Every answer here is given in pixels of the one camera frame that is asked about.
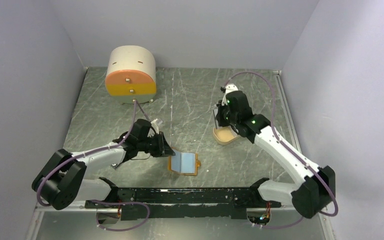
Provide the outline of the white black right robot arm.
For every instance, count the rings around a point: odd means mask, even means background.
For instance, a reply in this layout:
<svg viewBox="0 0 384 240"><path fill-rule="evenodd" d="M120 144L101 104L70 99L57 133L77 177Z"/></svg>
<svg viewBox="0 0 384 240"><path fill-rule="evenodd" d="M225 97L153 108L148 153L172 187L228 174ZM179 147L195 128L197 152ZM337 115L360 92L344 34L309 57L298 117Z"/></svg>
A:
<svg viewBox="0 0 384 240"><path fill-rule="evenodd" d="M304 218L311 219L333 202L336 174L330 166L320 167L307 159L272 128L262 114L254 114L245 93L225 90L216 104L215 122L236 136L269 153L292 178L292 183L266 180L250 193L250 202L262 207L268 201L291 204Z"/></svg>

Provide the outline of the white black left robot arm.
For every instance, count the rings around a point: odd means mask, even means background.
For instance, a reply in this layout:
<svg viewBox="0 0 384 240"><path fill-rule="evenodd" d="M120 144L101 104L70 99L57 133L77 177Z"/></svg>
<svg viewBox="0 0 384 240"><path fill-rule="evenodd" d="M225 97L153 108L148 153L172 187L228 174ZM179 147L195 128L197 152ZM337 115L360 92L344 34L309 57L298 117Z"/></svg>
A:
<svg viewBox="0 0 384 240"><path fill-rule="evenodd" d="M157 121L136 120L130 129L110 143L83 152L57 150L31 184L37 201L44 207L62 210L73 202L85 201L114 207L119 188L105 177L94 174L106 167L116 167L143 152L154 158L175 156Z"/></svg>

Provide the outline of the orange blue card holder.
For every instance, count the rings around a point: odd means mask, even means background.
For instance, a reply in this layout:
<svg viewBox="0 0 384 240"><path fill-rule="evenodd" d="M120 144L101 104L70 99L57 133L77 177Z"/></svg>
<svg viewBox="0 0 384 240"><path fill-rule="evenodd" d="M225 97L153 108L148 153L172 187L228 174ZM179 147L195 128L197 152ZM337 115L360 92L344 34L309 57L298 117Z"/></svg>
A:
<svg viewBox="0 0 384 240"><path fill-rule="evenodd" d="M183 176L196 176L201 166L197 153L182 152L173 148L175 155L168 157L168 170Z"/></svg>

